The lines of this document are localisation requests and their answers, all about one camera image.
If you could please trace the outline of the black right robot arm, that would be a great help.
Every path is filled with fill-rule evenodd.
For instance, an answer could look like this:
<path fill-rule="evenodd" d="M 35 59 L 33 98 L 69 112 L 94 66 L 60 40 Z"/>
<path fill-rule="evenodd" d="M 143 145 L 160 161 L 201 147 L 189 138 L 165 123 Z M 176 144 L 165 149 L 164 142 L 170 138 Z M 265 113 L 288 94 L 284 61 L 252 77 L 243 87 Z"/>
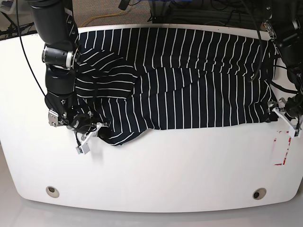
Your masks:
<path fill-rule="evenodd" d="M 29 0 L 36 30 L 44 41 L 42 61 L 46 65 L 45 104 L 49 109 L 49 124 L 66 126 L 74 132 L 95 132 L 107 139 L 107 125 L 97 129 L 101 121 L 97 112 L 81 112 L 83 106 L 77 100 L 75 81 L 80 67 L 80 44 L 78 27 L 73 18 L 70 0 Z"/>

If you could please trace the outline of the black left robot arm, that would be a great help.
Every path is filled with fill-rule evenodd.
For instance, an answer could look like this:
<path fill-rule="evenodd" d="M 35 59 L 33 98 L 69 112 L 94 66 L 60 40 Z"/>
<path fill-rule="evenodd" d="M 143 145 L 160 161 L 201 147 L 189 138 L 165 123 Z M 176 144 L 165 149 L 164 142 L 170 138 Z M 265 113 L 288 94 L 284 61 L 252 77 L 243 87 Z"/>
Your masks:
<path fill-rule="evenodd" d="M 263 22 L 286 66 L 287 76 L 297 90 L 288 98 L 289 117 L 303 118 L 303 2 L 301 0 L 263 0 Z"/>

